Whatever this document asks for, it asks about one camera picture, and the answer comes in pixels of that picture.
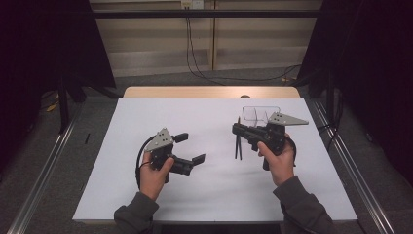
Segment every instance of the table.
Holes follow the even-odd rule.
[[[268,86],[172,86],[129,87],[124,98],[300,98],[294,87]]]
[[[239,99],[242,95],[252,98]],[[230,130],[235,115],[238,117],[243,106],[257,104],[276,104],[286,114],[293,112],[298,118],[312,118],[305,101],[290,87],[128,88],[125,98],[118,101],[73,219],[85,223],[113,221],[114,210],[127,204],[137,189],[134,181],[134,161],[140,147],[137,142],[143,142],[159,131],[158,127],[167,124],[173,135],[181,131],[189,133],[190,142],[181,142],[174,148],[178,157],[205,153],[206,161],[194,168],[190,176],[170,175],[170,182],[157,201],[162,205],[154,215],[155,221],[282,221],[280,208],[268,206],[276,204],[277,198],[271,193],[274,184],[270,175],[261,169],[262,158],[247,150],[250,145],[244,140],[243,160],[234,159],[235,136]],[[303,184],[318,196],[334,220],[357,219],[322,141],[309,136],[318,135],[314,122],[299,128],[287,127],[287,131],[299,145],[296,173]]]

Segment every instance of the gray sleeve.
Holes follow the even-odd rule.
[[[280,199],[287,233],[337,233],[325,207],[305,190],[298,176],[284,182],[274,194]]]
[[[120,233],[137,234],[151,228],[151,220],[158,204],[146,195],[137,192],[131,203],[114,213]]]

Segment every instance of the hand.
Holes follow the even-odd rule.
[[[143,154],[142,166],[140,168],[140,192],[156,201],[164,187],[165,178],[172,168],[174,160],[173,158],[168,158],[158,171],[154,170],[150,163],[147,163],[150,161],[151,153],[145,152]]]
[[[270,166],[273,182],[276,186],[282,185],[289,178],[294,176],[294,149],[288,141],[285,142],[283,152],[276,156],[263,142],[257,144],[259,152],[258,156],[264,156]]]

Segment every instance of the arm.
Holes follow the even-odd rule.
[[[152,215],[159,208],[155,202],[165,184],[165,177],[173,165],[173,159],[168,158],[159,171],[153,170],[150,153],[143,155],[140,168],[140,191],[136,193],[131,203],[120,207],[114,213],[118,229],[122,233],[150,233]]]
[[[275,156],[263,143],[258,142],[259,156],[264,156],[270,166],[274,194],[280,199],[284,224],[288,234],[336,233],[334,224],[316,196],[309,194],[294,175],[293,149],[286,143],[284,151]]]

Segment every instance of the white paper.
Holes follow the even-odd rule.
[[[190,175],[170,174],[157,203],[160,222],[282,221],[276,186],[263,158],[242,138],[243,159],[235,159],[232,125],[243,120],[244,106],[277,106],[281,113],[308,120],[286,127],[297,146],[294,172],[324,204],[333,220],[357,219],[337,172],[319,137],[305,100],[224,98],[121,98],[94,164],[74,220],[113,221],[137,191],[136,157],[142,144],[161,128],[171,135],[188,133],[173,153],[191,160],[204,154]]]

